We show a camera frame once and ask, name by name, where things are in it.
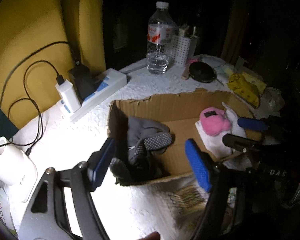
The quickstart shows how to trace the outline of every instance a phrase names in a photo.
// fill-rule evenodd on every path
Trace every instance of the power strip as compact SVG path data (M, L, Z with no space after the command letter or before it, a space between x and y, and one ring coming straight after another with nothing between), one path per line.
M109 68L98 75L95 80L96 91L87 96L82 102L81 108L74 113L69 111L63 100L57 102L57 106L60 107L65 118L71 123L78 121L87 112L95 108L97 105L127 84L127 76L112 68Z

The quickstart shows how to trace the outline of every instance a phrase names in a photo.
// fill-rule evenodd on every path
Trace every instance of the human hand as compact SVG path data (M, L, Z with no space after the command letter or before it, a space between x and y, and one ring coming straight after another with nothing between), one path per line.
M158 232L153 232L151 234L149 234L148 236L142 238L142 239L139 239L139 240L160 240L161 239L161 236Z

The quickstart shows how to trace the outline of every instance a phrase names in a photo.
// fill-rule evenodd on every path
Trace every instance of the white basket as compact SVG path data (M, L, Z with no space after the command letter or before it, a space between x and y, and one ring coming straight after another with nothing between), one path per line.
M167 55L174 60L175 65L185 66L188 59L194 55L197 40L198 37L185 38L172 35L172 40L167 51Z

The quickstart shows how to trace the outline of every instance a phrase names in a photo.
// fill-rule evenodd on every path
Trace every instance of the bolt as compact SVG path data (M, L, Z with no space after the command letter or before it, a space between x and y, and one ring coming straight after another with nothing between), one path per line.
M47 168L46 173L49 175L51 173L54 173L56 170L53 167Z
M82 169L83 167L86 166L86 164L87 164L87 162L80 162L80 163L78 164L78 166L79 166L80 169Z

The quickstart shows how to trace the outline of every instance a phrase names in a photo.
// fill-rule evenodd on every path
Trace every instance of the white tablecloth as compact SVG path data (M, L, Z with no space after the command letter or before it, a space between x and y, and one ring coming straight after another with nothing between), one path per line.
M143 59L124 70L135 68L144 62ZM183 81L180 78L182 72L183 68L177 66L159 76L151 75L146 68L132 72L128 74L131 78L126 86L75 124L67 122L55 105L45 111L42 115L44 136L30 154L30 159L37 167L37 182L48 167L54 167L57 171L70 169L80 161L86 161L92 152L101 148L107 138L108 106L114 99L142 99L153 94L181 93L194 91L196 88L229 91L227 86L222 86L217 81L210 84L201 84L192 79ZM257 118L267 117L269 109L261 104L253 112ZM22 128L14 136L14 141L29 142L36 133L37 118ZM182 238L165 203L165 195L159 193L158 185L121 187L114 183L115 178L108 170L102 186L92 193L100 219L111 240L138 239L153 231L160 232L165 240ZM10 203L17 231L27 204L28 202ZM66 205L72 231L81 235L70 189L66 189Z

